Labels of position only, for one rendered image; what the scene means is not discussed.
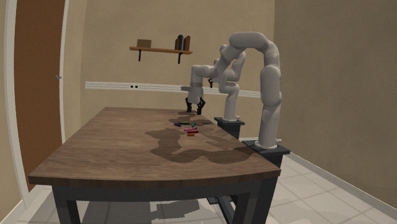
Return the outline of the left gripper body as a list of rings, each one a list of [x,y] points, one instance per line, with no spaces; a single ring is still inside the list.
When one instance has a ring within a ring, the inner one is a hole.
[[[188,92],[188,102],[193,104],[200,103],[200,97],[204,99],[204,91],[202,87],[195,87],[194,92]]]

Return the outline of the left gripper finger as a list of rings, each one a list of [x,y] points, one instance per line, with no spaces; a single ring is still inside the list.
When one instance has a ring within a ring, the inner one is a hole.
[[[188,108],[187,108],[187,112],[191,112],[192,111],[192,103],[189,103],[188,102],[188,97],[187,98],[185,98],[185,100],[186,100],[186,104],[187,104],[187,106],[188,106]]]
[[[201,101],[200,101],[200,103],[197,105],[197,106],[198,106],[198,108],[197,108],[197,115],[201,115],[201,109],[202,109],[203,106],[205,105],[205,101],[203,100],[202,97],[200,97],[200,100],[202,101],[202,104],[201,104]]]

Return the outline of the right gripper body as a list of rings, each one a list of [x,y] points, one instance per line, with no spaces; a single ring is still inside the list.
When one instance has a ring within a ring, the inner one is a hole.
[[[221,75],[221,74],[220,74],[220,75]],[[220,75],[219,75],[218,77],[212,79],[211,81],[212,81],[212,82],[215,82],[215,83],[219,83],[219,81],[220,81]]]

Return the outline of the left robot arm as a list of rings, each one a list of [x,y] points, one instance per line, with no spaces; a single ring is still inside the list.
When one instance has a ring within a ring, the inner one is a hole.
[[[193,65],[190,86],[181,86],[181,91],[194,92],[195,87],[203,86],[203,78],[216,78],[223,73],[230,62],[245,49],[255,48],[264,54],[264,68],[260,73],[260,97],[263,110],[258,141],[255,145],[262,149],[276,149],[277,128],[282,103],[279,94],[281,78],[279,51],[277,46],[259,32],[236,32],[229,37],[229,44],[221,50],[219,61],[213,65]]]

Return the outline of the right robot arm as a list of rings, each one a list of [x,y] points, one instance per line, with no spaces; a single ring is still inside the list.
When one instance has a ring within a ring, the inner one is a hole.
[[[219,92],[222,94],[229,94],[225,100],[225,111],[222,120],[235,122],[240,116],[236,116],[236,104],[239,93],[239,85],[236,83],[240,79],[240,74],[242,71],[242,66],[246,59],[246,54],[243,51],[238,57],[236,57],[231,69],[226,69],[221,73],[219,82]],[[230,81],[230,82],[227,82]]]

